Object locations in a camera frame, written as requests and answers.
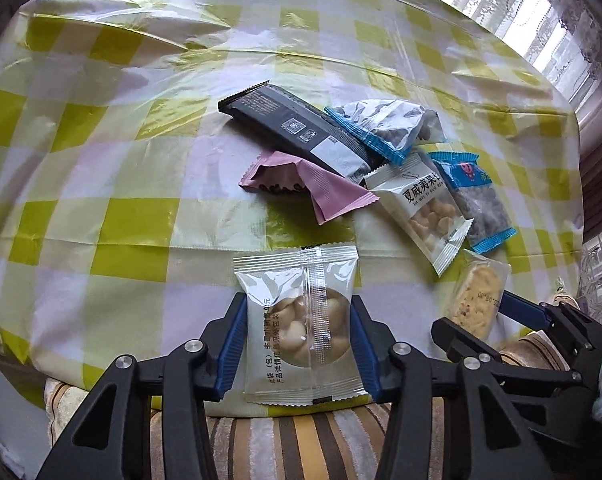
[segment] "pink wrapper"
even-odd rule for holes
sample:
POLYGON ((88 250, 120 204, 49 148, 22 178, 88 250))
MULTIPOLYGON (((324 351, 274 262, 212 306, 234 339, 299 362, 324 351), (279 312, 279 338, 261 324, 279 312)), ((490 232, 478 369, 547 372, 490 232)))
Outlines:
POLYGON ((324 170, 304 158, 282 152, 261 153, 243 175, 239 186, 265 191, 280 189, 282 192, 307 189, 319 225, 379 199, 344 177, 324 170))

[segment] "clear plastic snack bag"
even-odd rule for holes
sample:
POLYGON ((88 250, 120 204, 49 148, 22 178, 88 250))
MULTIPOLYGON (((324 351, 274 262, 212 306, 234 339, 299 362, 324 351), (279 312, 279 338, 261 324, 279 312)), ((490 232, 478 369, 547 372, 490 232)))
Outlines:
POLYGON ((478 155, 432 152, 430 158, 441 170, 463 215, 474 219, 468 242, 475 253, 487 253, 517 234, 490 176, 476 163, 478 155))
POLYGON ((306 406, 365 394, 350 349, 353 244, 235 258, 248 296, 245 399, 306 406))
POLYGON ((437 112, 401 99, 366 99, 325 111, 393 164, 402 164, 419 140, 446 141, 437 112))
POLYGON ((472 220, 461 214, 428 154, 414 150, 401 166, 382 166, 365 182, 440 276, 459 252, 472 220))
POLYGON ((461 272, 446 317, 481 340, 486 340, 510 275, 510 266, 464 249, 461 272))

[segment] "metal screw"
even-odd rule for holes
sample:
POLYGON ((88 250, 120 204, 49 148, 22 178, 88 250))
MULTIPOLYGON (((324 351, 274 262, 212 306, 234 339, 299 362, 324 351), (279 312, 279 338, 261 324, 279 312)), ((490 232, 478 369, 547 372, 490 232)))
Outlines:
POLYGON ((199 352, 203 349, 203 343, 198 339, 190 339, 187 343, 185 343, 185 351, 186 352, 199 352))
POLYGON ((132 365, 132 357, 129 355, 121 355, 114 364, 116 365, 116 368, 129 368, 132 365))
POLYGON ((477 370, 479 366, 481 366, 481 363, 476 357, 466 357, 463 359, 463 366, 465 366, 468 370, 477 370))
POLYGON ((412 348, 408 343, 399 342, 392 345, 392 350, 395 354, 408 355, 412 348))

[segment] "qr code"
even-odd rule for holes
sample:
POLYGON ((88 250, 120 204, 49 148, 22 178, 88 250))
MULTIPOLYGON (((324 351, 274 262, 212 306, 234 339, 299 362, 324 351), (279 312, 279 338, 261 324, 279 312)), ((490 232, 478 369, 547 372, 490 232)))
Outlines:
POLYGON ((305 128, 305 124, 294 118, 288 119, 286 122, 281 124, 281 126, 283 126, 283 128, 289 131, 292 135, 296 135, 305 128))

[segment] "table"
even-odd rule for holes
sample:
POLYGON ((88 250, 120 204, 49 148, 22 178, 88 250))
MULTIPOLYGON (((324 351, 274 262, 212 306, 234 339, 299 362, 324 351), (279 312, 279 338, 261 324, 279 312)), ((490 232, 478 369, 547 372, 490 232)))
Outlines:
MULTIPOLYGON (((372 316, 435 352, 462 258, 436 280, 378 204, 318 227, 308 200, 238 187, 264 146, 217 101, 266 79, 319 108, 437 110, 450 142, 430 149, 478 153, 519 231, 491 254, 509 290, 576 291, 574 112, 442 2, 32 0, 0 41, 0 354, 89 389, 117 355, 167 354, 220 317, 236 251, 347 240, 372 316)), ((500 317, 490 341, 520 330, 500 317)))

